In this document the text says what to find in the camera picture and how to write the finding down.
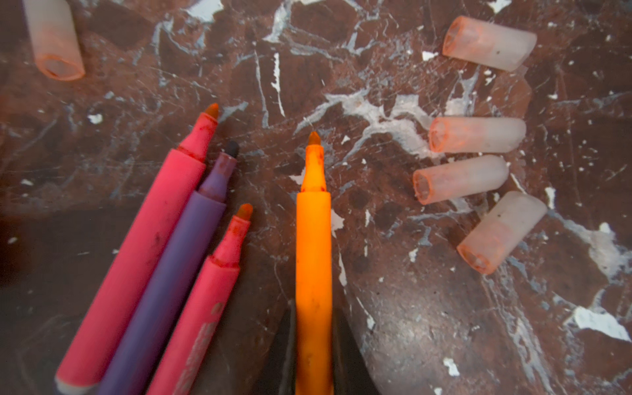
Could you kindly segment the orange marker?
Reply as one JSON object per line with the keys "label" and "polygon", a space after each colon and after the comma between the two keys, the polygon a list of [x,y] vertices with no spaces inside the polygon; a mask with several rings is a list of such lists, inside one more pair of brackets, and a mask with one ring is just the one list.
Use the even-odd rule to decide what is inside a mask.
{"label": "orange marker", "polygon": [[332,235],[331,194],[324,148],[309,135],[305,175],[296,200],[297,394],[331,394]]}

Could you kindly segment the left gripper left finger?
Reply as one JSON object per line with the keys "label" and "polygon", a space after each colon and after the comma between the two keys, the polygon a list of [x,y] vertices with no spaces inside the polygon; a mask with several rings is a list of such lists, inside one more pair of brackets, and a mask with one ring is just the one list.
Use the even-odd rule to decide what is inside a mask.
{"label": "left gripper left finger", "polygon": [[290,301],[252,394],[296,393],[296,302]]}

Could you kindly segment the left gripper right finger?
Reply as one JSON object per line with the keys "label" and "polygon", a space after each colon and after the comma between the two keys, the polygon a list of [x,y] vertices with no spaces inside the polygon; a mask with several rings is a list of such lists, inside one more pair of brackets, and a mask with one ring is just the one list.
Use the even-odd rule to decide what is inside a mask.
{"label": "left gripper right finger", "polygon": [[341,309],[332,315],[333,391],[336,395],[380,395]]}

